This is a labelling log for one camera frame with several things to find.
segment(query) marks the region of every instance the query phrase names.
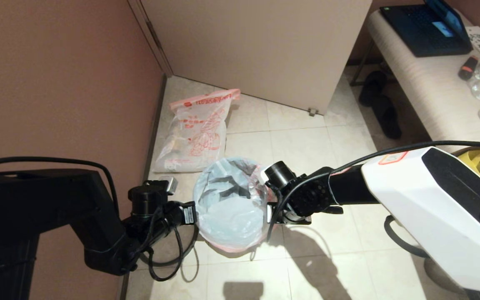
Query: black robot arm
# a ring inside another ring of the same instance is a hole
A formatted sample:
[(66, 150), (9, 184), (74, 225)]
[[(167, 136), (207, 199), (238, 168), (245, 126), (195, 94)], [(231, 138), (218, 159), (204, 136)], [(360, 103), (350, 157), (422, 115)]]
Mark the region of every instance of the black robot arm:
[(197, 221), (192, 203), (168, 202), (174, 185), (168, 178), (130, 190), (133, 211), (122, 221), (96, 171), (0, 172), (0, 299), (28, 298), (39, 235), (68, 224), (88, 267), (112, 275), (134, 270), (142, 252)]

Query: bag of food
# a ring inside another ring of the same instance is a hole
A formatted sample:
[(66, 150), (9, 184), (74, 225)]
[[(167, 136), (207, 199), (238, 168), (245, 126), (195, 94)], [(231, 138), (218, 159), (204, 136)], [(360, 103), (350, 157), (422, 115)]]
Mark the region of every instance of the bag of food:
[(225, 151), (225, 118), (239, 89), (200, 95), (170, 104), (175, 114), (154, 172), (198, 172)]

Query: white door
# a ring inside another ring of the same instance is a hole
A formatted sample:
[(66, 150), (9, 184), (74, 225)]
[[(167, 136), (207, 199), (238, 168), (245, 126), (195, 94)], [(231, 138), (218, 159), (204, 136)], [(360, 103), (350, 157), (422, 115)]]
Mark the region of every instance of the white door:
[(141, 0), (173, 74), (325, 114), (371, 0)]

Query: pink wall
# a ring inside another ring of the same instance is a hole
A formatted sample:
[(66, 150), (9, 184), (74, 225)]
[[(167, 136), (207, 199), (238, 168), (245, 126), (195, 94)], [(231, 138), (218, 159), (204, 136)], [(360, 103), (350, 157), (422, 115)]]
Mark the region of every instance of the pink wall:
[[(467, 17), (473, 24), (480, 26), (480, 0), (446, 0), (448, 4), (458, 9), (465, 17)], [(410, 4), (423, 4), (423, 0), (373, 0), (370, 13), (379, 9), (381, 6), (391, 6), (391, 5), (410, 5)], [(365, 26), (362, 26), (360, 34), (358, 35), (355, 46), (349, 56), (349, 62), (357, 63), (360, 61), (364, 53), (366, 53), (366, 48), (370, 42), (371, 37), (368, 33), (368, 30)], [(380, 59), (381, 53), (374, 47), (369, 58), (371, 59)]]
[[(143, 177), (161, 83), (126, 0), (0, 1), (0, 157), (102, 163), (122, 217)], [(49, 165), (6, 168), (32, 167)], [(42, 234), (30, 298), (115, 299), (118, 277), (88, 269), (82, 252), (69, 226)]]

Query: laptop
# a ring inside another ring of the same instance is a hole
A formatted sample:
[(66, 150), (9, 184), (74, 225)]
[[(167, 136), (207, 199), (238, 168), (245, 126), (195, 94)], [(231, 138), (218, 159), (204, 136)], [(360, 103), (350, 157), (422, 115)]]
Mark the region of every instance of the laptop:
[(381, 13), (416, 57), (463, 55), (472, 42), (459, 14), (443, 0), (381, 7)]

